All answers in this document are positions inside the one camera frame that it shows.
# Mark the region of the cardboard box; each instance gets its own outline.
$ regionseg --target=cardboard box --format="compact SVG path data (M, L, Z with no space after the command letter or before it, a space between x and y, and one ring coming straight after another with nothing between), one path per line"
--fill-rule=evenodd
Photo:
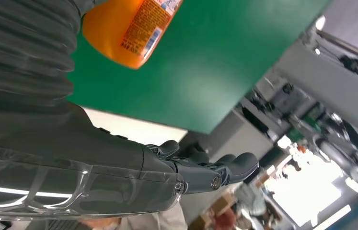
M216 202L213 203L211 209L219 216L223 214L228 208L231 208L236 202L236 198L232 193L223 194Z
M213 221L208 214L201 214L196 220L189 226L189 230L205 230Z

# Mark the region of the barcode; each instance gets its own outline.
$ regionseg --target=barcode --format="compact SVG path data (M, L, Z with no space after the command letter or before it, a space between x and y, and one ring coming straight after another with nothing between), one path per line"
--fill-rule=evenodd
M148 43L145 46L145 50L150 50L152 48L152 46L155 44L156 40L158 40L159 36L161 35L162 31L159 29L156 29L152 36L150 36L150 39L148 41Z

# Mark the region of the green tabletop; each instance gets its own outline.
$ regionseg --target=green tabletop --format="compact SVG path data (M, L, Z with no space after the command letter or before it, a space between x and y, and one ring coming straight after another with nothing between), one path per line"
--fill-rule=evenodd
M70 99L209 133L330 0L184 0L148 62L127 69L80 34Z

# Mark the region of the orange bottle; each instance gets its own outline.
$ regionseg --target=orange bottle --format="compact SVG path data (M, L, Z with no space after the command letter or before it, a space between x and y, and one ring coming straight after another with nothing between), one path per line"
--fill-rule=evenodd
M181 3L182 0L109 0L85 15L83 35L107 58L139 69Z

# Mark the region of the robotic hand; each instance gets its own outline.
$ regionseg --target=robotic hand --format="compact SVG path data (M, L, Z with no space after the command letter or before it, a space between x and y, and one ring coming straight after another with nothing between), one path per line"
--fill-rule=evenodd
M203 164L171 157L177 143L110 135L65 99L80 18L97 3L0 0L0 220L162 211L258 167L250 153Z

